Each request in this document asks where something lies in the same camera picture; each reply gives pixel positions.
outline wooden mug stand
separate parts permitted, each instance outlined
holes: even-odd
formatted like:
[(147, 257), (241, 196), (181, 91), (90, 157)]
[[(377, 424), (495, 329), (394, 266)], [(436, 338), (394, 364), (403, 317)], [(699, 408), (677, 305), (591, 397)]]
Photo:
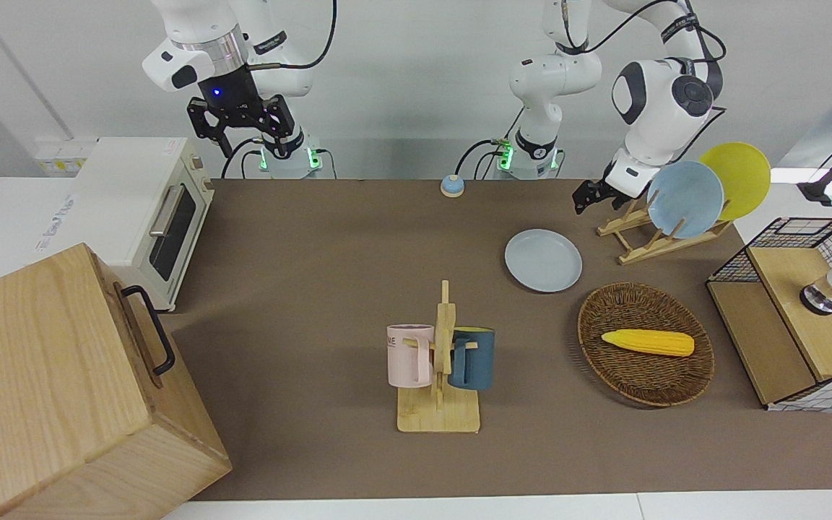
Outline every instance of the wooden mug stand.
[[(644, 244), (644, 246), (638, 248), (631, 247), (631, 244), (628, 243), (625, 237), (621, 234), (621, 231), (633, 230), (634, 228), (639, 228), (648, 224), (653, 226), (653, 222), (650, 220), (650, 214), (648, 214), (647, 210), (650, 209), (650, 206), (657, 200), (657, 195), (660, 195), (660, 191), (654, 191), (654, 195), (647, 201), (647, 205), (637, 210), (634, 208), (637, 207), (638, 199), (634, 199), (630, 202), (630, 204), (628, 204), (628, 209), (625, 210), (625, 214), (622, 214), (620, 218), (608, 220), (604, 226), (597, 227), (597, 230), (595, 230), (600, 237), (605, 237), (605, 235), (615, 235), (615, 238), (620, 241), (621, 246), (625, 248), (625, 253), (618, 257), (618, 263), (622, 264), (622, 266), (625, 266), (625, 264), (640, 262), (640, 260), (647, 260), (648, 258), (653, 258), (655, 256), (661, 256), (661, 254), (679, 251), (680, 249), (695, 246), (697, 243), (703, 243), (704, 241), (716, 239), (720, 237), (721, 234), (724, 233), (724, 231), (731, 225), (729, 220), (719, 220), (714, 223), (714, 226), (712, 226), (710, 230), (707, 230), (705, 233), (702, 233), (697, 237), (692, 237), (690, 239), (674, 238), (676, 233), (678, 233), (680, 228), (682, 228), (686, 223), (685, 218), (683, 218), (683, 220), (680, 220), (679, 223), (676, 224), (676, 227), (673, 228), (673, 233), (666, 235), (663, 231), (657, 230), (656, 233), (654, 233), (654, 236), (651, 237), (650, 241), (648, 241), (647, 244)], [(730, 201), (725, 201), (724, 207), (727, 207), (729, 202)]]
[[(418, 389), (396, 389), (396, 429), (405, 433), (477, 433), (480, 404), (477, 391), (449, 385), (451, 350), (455, 333), (455, 304), (449, 302), (449, 281), (442, 280), (442, 302), (435, 319), (432, 384)], [(407, 340), (406, 345), (416, 346)], [(477, 348), (468, 343), (467, 348)]]

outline label on oven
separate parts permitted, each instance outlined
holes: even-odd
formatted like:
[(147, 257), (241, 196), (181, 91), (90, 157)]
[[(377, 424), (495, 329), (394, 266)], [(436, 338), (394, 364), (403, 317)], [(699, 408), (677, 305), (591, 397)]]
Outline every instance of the label on oven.
[(178, 148), (178, 139), (169, 139), (168, 144), (165, 145), (164, 149), (162, 149), (162, 154), (163, 155), (175, 154), (176, 148)]
[(76, 195), (66, 195), (59, 210), (56, 210), (56, 213), (50, 218), (50, 223), (46, 230), (40, 234), (40, 240), (37, 240), (37, 246), (34, 247), (34, 251), (46, 251), (50, 247), (50, 242), (53, 240), (53, 237), (56, 237), (57, 233), (60, 233), (60, 228), (63, 227), (63, 223), (69, 217), (69, 212), (72, 211), (74, 205), (76, 205)]

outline black metal handle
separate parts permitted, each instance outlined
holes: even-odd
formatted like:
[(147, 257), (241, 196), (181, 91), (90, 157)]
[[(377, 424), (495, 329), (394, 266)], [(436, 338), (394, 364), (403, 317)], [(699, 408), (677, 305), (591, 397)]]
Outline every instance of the black metal handle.
[(149, 294), (146, 293), (146, 290), (143, 287), (138, 285), (132, 285), (130, 287), (125, 287), (121, 290), (121, 296), (124, 298), (128, 298), (134, 294), (139, 294), (143, 298), (143, 303), (146, 303), (146, 310), (149, 311), (149, 319), (152, 319), (152, 325), (156, 328), (156, 333), (159, 334), (159, 340), (162, 342), (162, 348), (165, 349), (165, 361), (160, 363), (156, 368), (152, 369), (153, 374), (156, 376), (161, 376), (169, 371), (172, 368), (172, 365), (176, 363), (176, 353), (172, 350), (172, 344), (169, 343), (169, 339), (165, 336), (165, 329), (163, 329), (163, 324), (159, 322), (159, 315), (156, 313), (155, 307), (152, 306), (152, 302), (150, 300)]

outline wicker basket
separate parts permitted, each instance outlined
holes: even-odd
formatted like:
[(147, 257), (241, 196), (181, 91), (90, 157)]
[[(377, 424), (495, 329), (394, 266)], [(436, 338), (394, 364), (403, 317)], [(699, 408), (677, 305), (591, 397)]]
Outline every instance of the wicker basket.
[[(687, 357), (647, 355), (604, 342), (617, 329), (685, 332), (695, 339)], [(670, 294), (638, 283), (614, 283), (595, 290), (580, 309), (578, 338), (586, 361), (612, 389), (653, 406), (693, 401), (708, 388), (714, 353), (706, 330), (689, 309)]]

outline plate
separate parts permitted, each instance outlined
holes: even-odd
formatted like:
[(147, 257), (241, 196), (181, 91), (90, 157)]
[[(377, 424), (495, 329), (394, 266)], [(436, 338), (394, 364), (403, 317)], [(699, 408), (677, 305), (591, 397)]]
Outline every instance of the plate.
[(525, 230), (506, 244), (506, 267), (525, 287), (556, 293), (580, 279), (584, 260), (567, 237), (550, 230)]
[(763, 203), (772, 185), (769, 160), (746, 142), (725, 142), (704, 152), (699, 162), (712, 169), (724, 187), (727, 207), (720, 220), (735, 220)]
[(690, 239), (714, 226), (724, 206), (724, 188), (714, 171), (702, 162), (679, 161), (666, 165), (657, 173), (647, 190), (647, 200), (656, 192), (656, 200), (647, 209), (658, 230), (673, 236), (680, 221), (685, 223), (673, 238)]

